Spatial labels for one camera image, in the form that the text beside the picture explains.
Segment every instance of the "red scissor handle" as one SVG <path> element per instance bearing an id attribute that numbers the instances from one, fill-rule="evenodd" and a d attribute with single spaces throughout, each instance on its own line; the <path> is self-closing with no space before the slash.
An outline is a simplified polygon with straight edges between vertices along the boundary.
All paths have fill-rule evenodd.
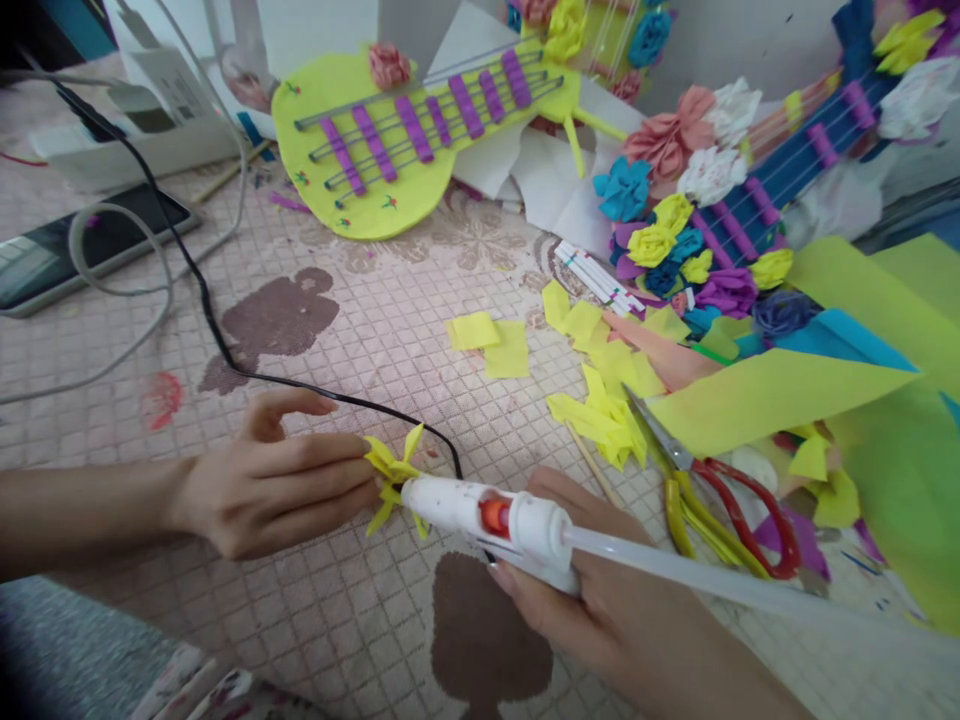
<path id="1" fill-rule="evenodd" d="M 720 495 L 720 500 L 723 502 L 724 508 L 726 508 L 727 515 L 730 516 L 730 521 L 733 523 L 733 527 L 740 537 L 740 542 L 760 561 L 764 569 L 770 573 L 770 577 L 776 578 L 777 580 L 789 580 L 795 577 L 797 571 L 800 569 L 800 548 L 797 545 L 797 538 L 793 534 L 793 526 L 790 524 L 786 515 L 781 512 L 780 504 L 770 491 L 749 475 L 740 472 L 734 467 L 730 467 L 726 463 L 720 462 L 716 458 L 696 460 L 691 469 L 706 480 L 710 484 L 710 487 Z M 741 485 L 746 485 L 747 488 L 752 490 L 763 501 L 763 504 L 767 506 L 767 510 L 769 510 L 770 515 L 773 516 L 773 522 L 777 527 L 777 532 L 780 534 L 780 562 L 776 567 L 770 565 L 770 561 L 767 560 L 763 554 L 756 539 L 753 537 L 753 533 L 750 532 L 746 520 L 743 519 L 743 511 L 740 510 L 737 499 L 733 496 L 733 493 L 730 492 L 727 484 L 717 475 L 718 472 L 723 473 L 732 480 L 736 480 Z"/>

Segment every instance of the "white paper flower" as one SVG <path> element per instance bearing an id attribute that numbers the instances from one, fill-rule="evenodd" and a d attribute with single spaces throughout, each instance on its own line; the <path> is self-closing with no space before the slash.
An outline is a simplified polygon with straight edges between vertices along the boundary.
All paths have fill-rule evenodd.
<path id="1" fill-rule="evenodd" d="M 723 200 L 746 179 L 747 163 L 740 153 L 709 147 L 697 150 L 690 157 L 690 164 L 677 183 L 677 192 L 700 207 L 707 207 Z"/>
<path id="2" fill-rule="evenodd" d="M 925 140 L 933 134 L 947 109 L 960 95 L 950 85 L 960 70 L 960 58 L 942 57 L 914 65 L 880 101 L 880 137 L 889 140 Z"/>
<path id="3" fill-rule="evenodd" d="M 713 125 L 721 147 L 733 147 L 750 129 L 763 93 L 760 90 L 751 90 L 747 81 L 739 78 L 735 83 L 724 85 L 715 95 L 717 104 L 703 119 Z"/>

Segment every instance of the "scissors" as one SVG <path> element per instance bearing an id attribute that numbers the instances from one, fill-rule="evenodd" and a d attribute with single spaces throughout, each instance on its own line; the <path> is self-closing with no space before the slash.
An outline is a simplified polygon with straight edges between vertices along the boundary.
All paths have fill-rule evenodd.
<path id="1" fill-rule="evenodd" d="M 670 536 L 673 538 L 678 552 L 685 557 L 696 559 L 693 545 L 690 543 L 690 538 L 687 536 L 687 530 L 683 524 L 682 504 L 686 503 L 690 512 L 700 524 L 719 539 L 734 557 L 740 560 L 756 577 L 789 580 L 796 576 L 800 568 L 800 549 L 797 546 L 797 539 L 793 533 L 793 526 L 781 512 L 777 499 L 770 491 L 749 475 L 720 462 L 716 458 L 695 459 L 680 441 L 660 424 L 660 421 L 650 412 L 650 408 L 645 401 L 637 397 L 630 388 L 625 386 L 624 389 L 634 408 L 650 430 L 652 437 L 648 437 L 648 439 L 653 440 L 653 442 L 649 443 L 649 446 L 666 476 L 664 489 L 667 525 L 670 528 Z M 740 538 L 739 541 L 710 514 L 694 494 L 690 482 L 690 473 L 699 475 L 720 495 L 720 500 L 730 517 L 730 522 Z M 732 481 L 738 482 L 754 492 L 766 505 L 770 515 L 773 516 L 777 532 L 780 534 L 782 548 L 780 562 L 776 566 L 771 565 L 763 551 L 760 550 L 760 546 L 743 518 L 743 511 L 740 509 L 739 503 L 718 473 L 722 473 Z"/>

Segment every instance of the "scissor blade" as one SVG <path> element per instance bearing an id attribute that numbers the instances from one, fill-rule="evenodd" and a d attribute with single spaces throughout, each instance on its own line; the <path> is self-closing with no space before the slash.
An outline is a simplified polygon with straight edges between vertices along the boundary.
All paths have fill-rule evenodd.
<path id="1" fill-rule="evenodd" d="M 663 454 L 680 470 L 689 470 L 693 466 L 693 456 L 687 452 L 687 449 L 680 441 L 667 432 L 667 429 L 660 424 L 660 421 L 650 412 L 650 407 L 645 400 L 637 397 L 633 390 L 626 385 L 623 386 L 623 389 L 627 391 L 627 396 L 630 398 L 630 402 L 633 403 L 633 407 L 636 408 L 637 412 L 640 413 L 640 416 L 647 424 L 647 427 L 650 428 Z"/>

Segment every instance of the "yellow paper flower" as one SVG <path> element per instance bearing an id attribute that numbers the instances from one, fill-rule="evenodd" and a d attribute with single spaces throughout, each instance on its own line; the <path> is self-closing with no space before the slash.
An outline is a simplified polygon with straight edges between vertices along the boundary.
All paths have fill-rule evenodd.
<path id="1" fill-rule="evenodd" d="M 775 288 L 787 277 L 791 265 L 793 265 L 793 250 L 790 248 L 774 250 L 761 255 L 750 266 L 750 272 L 753 273 L 753 281 L 757 284 L 757 289 L 772 290 Z"/>
<path id="2" fill-rule="evenodd" d="M 543 53 L 547 60 L 559 65 L 583 49 L 587 27 L 587 6 L 584 0 L 560 0 L 550 17 L 547 42 Z"/>
<path id="3" fill-rule="evenodd" d="M 707 281 L 712 265 L 713 250 L 707 248 L 699 255 L 687 258 L 687 261 L 680 266 L 680 272 L 689 282 L 699 285 Z"/>
<path id="4" fill-rule="evenodd" d="M 939 10 L 911 18 L 905 23 L 896 23 L 874 49 L 873 54 L 882 57 L 877 70 L 891 75 L 903 75 L 917 63 L 927 59 L 927 53 L 940 37 L 930 31 L 940 25 L 946 16 Z"/>
<path id="5" fill-rule="evenodd" d="M 676 236 L 687 226 L 687 220 L 693 214 L 693 205 L 685 196 L 674 193 L 658 202 L 653 211 L 657 214 L 657 225 Z"/>
<path id="6" fill-rule="evenodd" d="M 420 423 L 407 433 L 407 439 L 403 448 L 403 460 L 394 458 L 390 452 L 390 448 L 377 440 L 377 438 L 370 437 L 369 435 L 364 438 L 370 443 L 370 452 L 364 455 L 364 457 L 383 475 L 383 489 L 380 490 L 380 499 L 383 500 L 383 505 L 377 510 L 377 514 L 373 516 L 370 524 L 367 525 L 367 537 L 370 537 L 383 527 L 383 524 L 387 522 L 387 518 L 390 517 L 390 513 L 393 512 L 394 507 L 397 505 L 403 506 L 403 500 L 397 491 L 397 487 L 402 485 L 404 481 L 420 475 L 420 471 L 410 464 L 410 458 L 412 458 L 413 453 L 417 451 L 417 446 L 420 444 L 422 435 L 423 423 Z M 423 522 L 415 512 L 411 512 L 410 514 L 413 515 L 413 522 L 416 523 L 417 532 L 420 533 L 421 539 L 426 539 L 427 524 Z"/>
<path id="7" fill-rule="evenodd" d="M 648 225 L 630 236 L 627 254 L 637 265 L 656 267 L 666 259 L 676 244 L 676 235 L 669 229 L 660 224 Z"/>

